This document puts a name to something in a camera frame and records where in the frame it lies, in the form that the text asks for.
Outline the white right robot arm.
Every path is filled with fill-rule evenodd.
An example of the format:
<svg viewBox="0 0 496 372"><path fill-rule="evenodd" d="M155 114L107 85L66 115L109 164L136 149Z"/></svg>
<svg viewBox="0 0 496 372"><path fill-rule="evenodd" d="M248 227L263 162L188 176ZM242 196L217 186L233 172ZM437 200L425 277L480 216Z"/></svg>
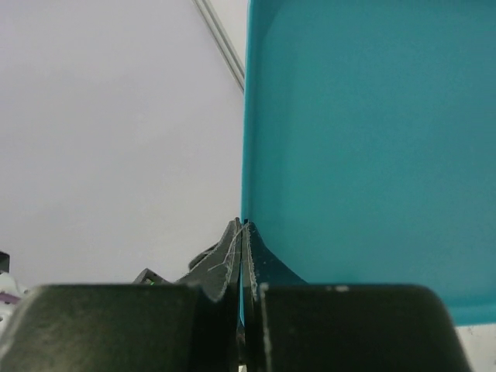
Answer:
<svg viewBox="0 0 496 372"><path fill-rule="evenodd" d="M1 256L3 371L468 371L439 297L307 284L234 219L175 282L22 286Z"/></svg>

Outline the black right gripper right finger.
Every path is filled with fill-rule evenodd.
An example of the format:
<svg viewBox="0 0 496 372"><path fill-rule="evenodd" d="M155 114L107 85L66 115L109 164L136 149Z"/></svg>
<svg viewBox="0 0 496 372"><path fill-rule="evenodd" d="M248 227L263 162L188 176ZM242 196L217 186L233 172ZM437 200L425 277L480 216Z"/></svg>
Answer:
<svg viewBox="0 0 496 372"><path fill-rule="evenodd" d="M250 371L468 371L451 318L412 284L308 284L242 233L245 363Z"/></svg>

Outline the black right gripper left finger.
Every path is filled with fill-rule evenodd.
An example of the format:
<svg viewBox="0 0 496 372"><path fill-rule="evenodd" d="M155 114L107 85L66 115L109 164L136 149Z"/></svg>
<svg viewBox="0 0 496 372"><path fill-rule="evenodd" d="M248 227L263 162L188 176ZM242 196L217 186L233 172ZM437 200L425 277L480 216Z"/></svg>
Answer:
<svg viewBox="0 0 496 372"><path fill-rule="evenodd" d="M169 283L34 288L1 337L3 371L235 371L241 224Z"/></svg>

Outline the teal box lid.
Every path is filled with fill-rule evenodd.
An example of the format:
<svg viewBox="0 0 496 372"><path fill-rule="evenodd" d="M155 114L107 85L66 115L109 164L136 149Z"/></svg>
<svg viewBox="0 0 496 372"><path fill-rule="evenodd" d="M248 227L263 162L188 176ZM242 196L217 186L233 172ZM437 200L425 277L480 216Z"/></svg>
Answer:
<svg viewBox="0 0 496 372"><path fill-rule="evenodd" d="M495 3L252 1L242 215L308 283L495 320Z"/></svg>

